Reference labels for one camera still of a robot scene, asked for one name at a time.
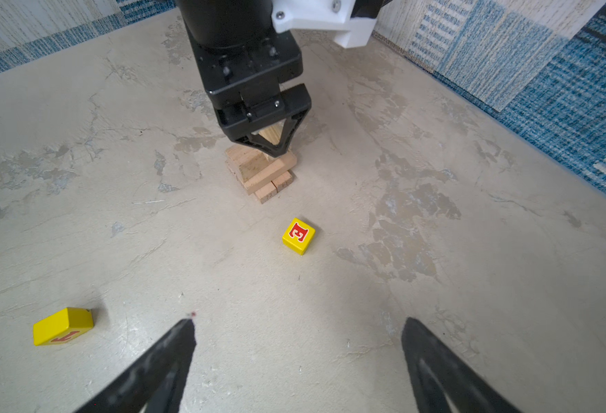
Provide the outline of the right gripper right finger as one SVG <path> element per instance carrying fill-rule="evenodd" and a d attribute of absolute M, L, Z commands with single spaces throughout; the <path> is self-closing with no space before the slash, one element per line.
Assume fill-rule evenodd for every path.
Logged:
<path fill-rule="evenodd" d="M 402 349 L 420 412 L 517 412 L 416 318 L 407 318 Z"/>

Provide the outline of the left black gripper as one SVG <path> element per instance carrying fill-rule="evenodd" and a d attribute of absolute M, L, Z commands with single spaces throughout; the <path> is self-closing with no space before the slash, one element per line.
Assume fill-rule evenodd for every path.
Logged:
<path fill-rule="evenodd" d="M 303 73 L 301 49 L 291 32 L 265 37 L 227 50 L 204 48 L 187 32 L 220 129 L 230 141 L 272 158 L 284 155 L 312 107 L 304 84 L 283 91 L 281 85 Z M 274 144 L 257 134 L 282 122 Z"/>

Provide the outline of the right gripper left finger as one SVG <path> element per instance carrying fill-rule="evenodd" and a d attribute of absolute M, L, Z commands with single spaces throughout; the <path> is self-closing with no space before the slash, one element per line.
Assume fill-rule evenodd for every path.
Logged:
<path fill-rule="evenodd" d="M 179 320 L 78 411 L 178 412 L 195 348 L 193 320 Z"/>

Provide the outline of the light wood block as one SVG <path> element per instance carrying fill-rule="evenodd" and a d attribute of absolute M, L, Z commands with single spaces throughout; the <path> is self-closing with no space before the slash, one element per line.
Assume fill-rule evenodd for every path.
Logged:
<path fill-rule="evenodd" d="M 279 146 L 282 140 L 283 123 L 277 122 L 258 131 L 258 135 L 273 146 Z"/>

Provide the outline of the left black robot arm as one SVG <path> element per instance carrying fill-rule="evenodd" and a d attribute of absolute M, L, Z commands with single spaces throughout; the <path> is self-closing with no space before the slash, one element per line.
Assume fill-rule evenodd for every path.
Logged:
<path fill-rule="evenodd" d="M 203 87 L 230 141 L 278 158 L 312 106 L 289 31 L 275 32 L 270 1 L 179 1 Z"/>

